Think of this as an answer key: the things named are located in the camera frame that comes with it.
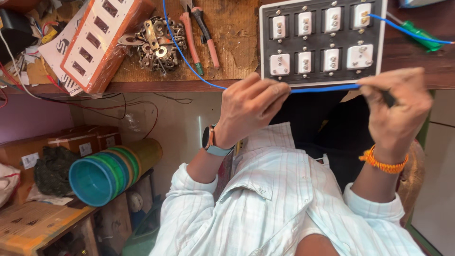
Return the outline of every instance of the purple wall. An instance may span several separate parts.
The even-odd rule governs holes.
[[[26,94],[9,94],[0,108],[0,143],[53,133],[73,127],[66,104],[35,99]]]

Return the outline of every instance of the stack of bowls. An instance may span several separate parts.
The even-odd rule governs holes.
[[[161,157],[161,145],[151,138],[108,148],[75,161],[70,167],[70,185],[84,203],[103,206],[136,183]]]

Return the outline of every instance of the yellow container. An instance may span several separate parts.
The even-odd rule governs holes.
[[[143,175],[151,167],[156,165],[161,157],[163,157],[161,145],[152,138],[131,142],[124,145],[124,147],[136,153],[137,158],[139,158],[138,162],[140,162],[142,167],[140,175]]]

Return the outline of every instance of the wire cutter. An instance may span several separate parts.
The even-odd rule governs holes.
[[[190,48],[191,56],[196,65],[197,72],[199,73],[199,75],[204,74],[202,64],[199,60],[199,57],[197,56],[196,47],[194,45],[194,38],[193,38],[193,33],[192,33],[192,26],[191,26],[191,19],[190,19],[189,12],[191,12],[193,14],[194,18],[197,21],[197,24],[201,28],[201,31],[202,31],[202,34],[203,34],[205,40],[207,41],[208,49],[210,51],[210,56],[212,57],[212,61],[213,61],[213,66],[215,68],[219,68],[220,63],[218,61],[217,52],[215,50],[215,44],[213,43],[212,36],[210,35],[207,25],[205,25],[205,22],[204,22],[204,17],[203,17],[204,11],[202,10],[201,7],[197,7],[197,6],[195,7],[193,0],[180,0],[180,4],[183,6],[183,9],[185,10],[185,12],[180,16],[180,20],[185,25],[185,32],[187,34],[187,39],[188,39],[188,47]]]

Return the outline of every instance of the smartwatch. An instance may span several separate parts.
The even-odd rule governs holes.
[[[235,145],[229,149],[222,149],[215,145],[213,145],[213,137],[214,137],[214,130],[216,124],[212,124],[207,126],[204,130],[204,134],[202,135],[202,147],[212,155],[217,156],[227,156],[234,150]]]

